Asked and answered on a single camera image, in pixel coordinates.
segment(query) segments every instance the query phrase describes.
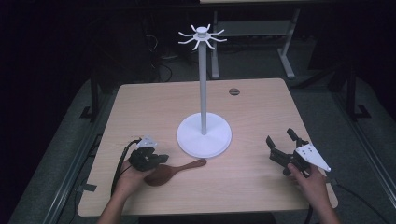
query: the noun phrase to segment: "gray carpet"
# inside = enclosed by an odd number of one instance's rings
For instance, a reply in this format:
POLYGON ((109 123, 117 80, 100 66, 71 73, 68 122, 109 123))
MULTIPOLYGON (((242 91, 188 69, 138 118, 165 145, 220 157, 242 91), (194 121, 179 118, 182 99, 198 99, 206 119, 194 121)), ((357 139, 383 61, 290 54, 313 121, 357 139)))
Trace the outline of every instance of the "gray carpet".
MULTIPOLYGON (((282 77, 291 86, 312 77, 317 72, 306 70, 315 41, 294 41, 290 46, 289 58, 296 78, 286 79, 276 53, 280 43, 271 40, 263 45, 219 47, 220 79, 282 77)), ((196 60, 196 53, 191 56, 196 60)), ((170 81, 198 80, 196 63, 186 63, 179 58, 163 63, 172 69, 170 81)), ((164 67, 160 68, 160 71, 163 79, 170 75, 169 70, 164 67)), ((323 78, 306 90, 292 90, 294 102, 312 142, 332 167, 332 171, 328 173, 329 177, 358 193, 392 223, 396 220, 394 204, 384 190, 356 129, 364 133, 394 180, 396 124, 377 102, 371 88, 360 80, 357 86, 357 103, 365 105, 372 118, 351 122, 344 110, 345 93, 331 93, 325 88, 329 78, 323 78)), ((94 157, 86 160, 76 184, 70 186, 70 191, 62 186, 67 175, 78 173, 79 166, 74 162, 76 157, 85 158, 95 137, 103 133, 116 94, 117 90, 114 90, 112 95, 100 94, 101 114, 95 123, 89 123, 88 120, 79 118, 83 108, 90 104, 89 82, 81 87, 10 223, 94 223, 97 220, 79 217, 76 214, 76 204, 81 193, 75 189, 88 177, 94 157), (61 204, 55 209, 58 213, 49 214, 49 211, 53 211, 52 208, 56 204, 54 199, 59 198, 58 195, 63 195, 61 201, 64 205, 61 204)), ((343 223, 384 223, 372 209, 356 197, 338 186, 333 188, 339 201, 336 211, 343 223)), ((274 215, 279 224, 303 223, 306 211, 278 212, 274 215)), ((318 220, 314 215, 311 223, 316 221, 318 220)), ((136 222, 137 217, 123 217, 121 223, 136 222)))

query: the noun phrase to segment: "wrist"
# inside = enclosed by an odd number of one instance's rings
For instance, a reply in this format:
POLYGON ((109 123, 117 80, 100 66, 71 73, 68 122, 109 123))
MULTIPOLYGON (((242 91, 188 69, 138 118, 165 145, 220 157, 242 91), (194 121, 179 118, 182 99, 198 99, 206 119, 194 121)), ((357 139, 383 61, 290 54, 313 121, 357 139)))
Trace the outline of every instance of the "wrist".
POLYGON ((117 201, 118 203, 125 203, 128 199, 129 195, 121 190, 114 191, 113 195, 111 196, 110 200, 117 201))
POLYGON ((321 204, 317 208, 314 207, 314 210, 318 214, 320 223, 339 223, 338 217, 330 203, 321 204))
POLYGON ((318 213, 327 213, 329 211, 332 211, 332 205, 330 204, 330 202, 322 202, 322 203, 312 204, 312 207, 318 213))

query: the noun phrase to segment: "human hand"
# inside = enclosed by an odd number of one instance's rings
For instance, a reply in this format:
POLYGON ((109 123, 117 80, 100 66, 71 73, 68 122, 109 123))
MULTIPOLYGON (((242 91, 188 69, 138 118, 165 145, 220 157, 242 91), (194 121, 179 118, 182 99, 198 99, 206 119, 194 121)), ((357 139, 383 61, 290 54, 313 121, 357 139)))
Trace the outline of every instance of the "human hand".
POLYGON ((118 195, 126 200, 139 188, 143 179, 153 171, 154 169, 146 172, 137 171, 131 163, 124 161, 120 169, 121 175, 117 181, 114 195, 118 195))
POLYGON ((307 171, 310 174, 308 178, 305 178, 292 163, 288 164, 288 168, 300 185, 303 195, 315 210, 332 209, 326 188, 326 176, 319 171, 316 165, 311 164, 307 171))

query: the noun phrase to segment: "hand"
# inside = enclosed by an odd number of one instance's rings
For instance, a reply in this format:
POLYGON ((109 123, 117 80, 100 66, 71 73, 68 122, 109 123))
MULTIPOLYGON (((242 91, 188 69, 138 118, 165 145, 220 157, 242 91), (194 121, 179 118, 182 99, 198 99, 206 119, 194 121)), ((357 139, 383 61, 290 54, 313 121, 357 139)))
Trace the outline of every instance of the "hand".
POLYGON ((319 171, 317 166, 311 164, 308 178, 305 178, 293 164, 289 163, 288 168, 302 188, 303 195, 314 209, 320 210, 324 206, 327 206, 327 209, 328 206, 331 207, 326 188, 326 176, 319 171))
POLYGON ((114 193, 97 223, 120 223, 122 208, 126 200, 139 188, 143 179, 153 171, 154 170, 146 172, 137 171, 131 166, 131 163, 124 161, 121 166, 121 175, 117 181, 114 193))
POLYGON ((141 183, 143 182, 143 179, 151 174, 153 170, 149 170, 146 172, 140 172, 137 171, 131 163, 128 161, 124 161, 122 166, 121 166, 121 175, 119 180, 117 181, 116 189, 114 190, 114 194, 117 194, 123 199, 127 199, 129 196, 131 196, 132 193, 134 193, 141 183))

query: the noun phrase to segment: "table leg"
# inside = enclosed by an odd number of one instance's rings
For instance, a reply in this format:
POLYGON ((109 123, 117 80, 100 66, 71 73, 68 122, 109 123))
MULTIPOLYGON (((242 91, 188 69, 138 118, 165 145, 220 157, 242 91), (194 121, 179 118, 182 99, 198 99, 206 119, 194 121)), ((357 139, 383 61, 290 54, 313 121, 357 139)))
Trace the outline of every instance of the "table leg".
POLYGON ((282 62, 283 67, 284 67, 285 72, 286 72, 286 75, 288 76, 289 79, 294 79, 295 75, 294 75, 294 72, 293 72, 293 70, 292 70, 292 68, 290 66, 290 63, 289 63, 289 60, 288 60, 288 57, 287 57, 287 53, 288 53, 288 49, 289 49, 289 45, 290 45, 291 39, 293 37, 294 29, 296 27, 296 23, 297 23, 297 19, 298 19, 299 14, 300 14, 300 9, 299 8, 295 9, 294 13, 293 13, 293 18, 290 21, 288 32, 286 33, 285 45, 283 46, 282 49, 278 49, 277 50, 277 53, 279 54, 280 61, 282 62))

